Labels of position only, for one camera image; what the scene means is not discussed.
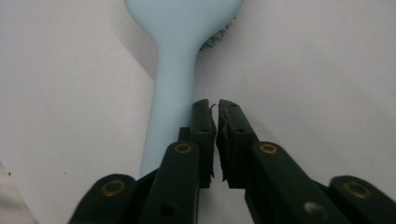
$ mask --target screw head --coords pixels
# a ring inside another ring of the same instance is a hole
[[[372,192],[362,184],[351,180],[343,184],[344,189],[353,196],[360,199],[367,199],[372,195]]]
[[[275,153],[277,153],[277,147],[275,147],[275,146],[273,146],[271,144],[268,144],[268,143],[261,144],[260,145],[260,150],[262,152],[264,152],[264,153],[267,153],[267,154],[275,154]]]
[[[102,194],[113,197],[125,190],[125,183],[120,179],[110,180],[102,186]]]
[[[178,153],[189,153],[192,151],[192,147],[188,144],[178,144],[175,146],[175,151]]]

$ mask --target white surface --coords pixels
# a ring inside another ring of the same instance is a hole
[[[10,176],[0,162],[0,222],[37,224]]]
[[[396,3],[246,0],[199,55],[196,99],[240,104],[317,181],[396,199]],[[156,53],[123,1],[0,0],[0,161],[35,217],[65,223],[100,177],[138,176]],[[200,223],[251,223],[216,171]]]

